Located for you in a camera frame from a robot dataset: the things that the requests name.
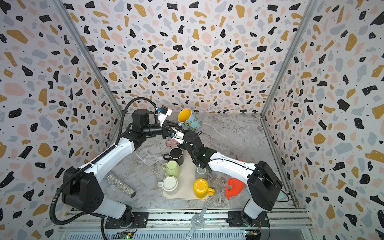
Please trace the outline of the pink mug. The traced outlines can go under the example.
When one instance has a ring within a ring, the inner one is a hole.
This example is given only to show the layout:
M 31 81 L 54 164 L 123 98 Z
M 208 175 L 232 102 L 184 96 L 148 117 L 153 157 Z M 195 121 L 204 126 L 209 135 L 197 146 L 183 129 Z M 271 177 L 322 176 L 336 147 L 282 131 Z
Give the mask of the pink mug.
M 167 147 L 174 148 L 174 147 L 177 147 L 178 144 L 179 144 L 179 143 L 178 143 L 176 140 L 172 139 L 172 138 L 168 138 L 168 139 L 166 140 L 166 146 L 167 146 Z

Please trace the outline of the blue patterned mug yellow inside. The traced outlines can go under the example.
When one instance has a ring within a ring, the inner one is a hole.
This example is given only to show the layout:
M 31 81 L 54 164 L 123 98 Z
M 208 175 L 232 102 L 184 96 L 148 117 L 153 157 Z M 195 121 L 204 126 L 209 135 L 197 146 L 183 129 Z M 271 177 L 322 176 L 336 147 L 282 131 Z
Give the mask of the blue patterned mug yellow inside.
M 189 130 L 198 132 L 202 127 L 202 121 L 191 109 L 183 109 L 178 115 L 178 121 Z

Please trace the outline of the black mug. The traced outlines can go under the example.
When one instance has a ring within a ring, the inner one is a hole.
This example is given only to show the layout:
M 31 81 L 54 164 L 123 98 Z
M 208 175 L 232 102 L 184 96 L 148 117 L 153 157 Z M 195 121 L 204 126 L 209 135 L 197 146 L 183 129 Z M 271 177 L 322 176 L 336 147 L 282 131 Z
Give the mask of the black mug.
M 172 148 L 169 153 L 163 155 L 166 161 L 176 161 L 179 166 L 184 163 L 184 152 L 181 148 Z

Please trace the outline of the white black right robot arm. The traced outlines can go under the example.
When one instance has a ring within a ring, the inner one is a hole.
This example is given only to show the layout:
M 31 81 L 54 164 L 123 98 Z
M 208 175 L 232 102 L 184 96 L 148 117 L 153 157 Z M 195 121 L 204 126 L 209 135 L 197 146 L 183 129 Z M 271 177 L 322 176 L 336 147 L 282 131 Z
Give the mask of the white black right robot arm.
M 283 184 L 266 162 L 246 163 L 224 156 L 204 146 L 198 134 L 193 131 L 184 133 L 183 148 L 196 166 L 229 175 L 248 187 L 251 198 L 243 208 L 248 218 L 254 220 L 263 211 L 274 208 Z

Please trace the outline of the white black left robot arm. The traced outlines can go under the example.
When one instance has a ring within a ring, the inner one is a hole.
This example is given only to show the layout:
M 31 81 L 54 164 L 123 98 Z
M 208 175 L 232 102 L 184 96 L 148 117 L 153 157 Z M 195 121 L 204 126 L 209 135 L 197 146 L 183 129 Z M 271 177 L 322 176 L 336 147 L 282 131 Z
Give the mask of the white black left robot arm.
M 58 189 L 62 202 L 81 211 L 71 218 L 73 221 L 89 214 L 103 219 L 117 220 L 120 226 L 127 227 L 133 220 L 132 208 L 105 196 L 100 182 L 122 159 L 137 150 L 148 138 L 161 136 L 182 138 L 182 126 L 167 121 L 171 112 L 166 107 L 160 109 L 160 119 L 150 122 L 153 112 L 138 109 L 132 113 L 132 123 L 119 137 L 118 142 L 109 147 L 91 162 L 79 168 L 71 167 L 64 173 L 64 182 Z

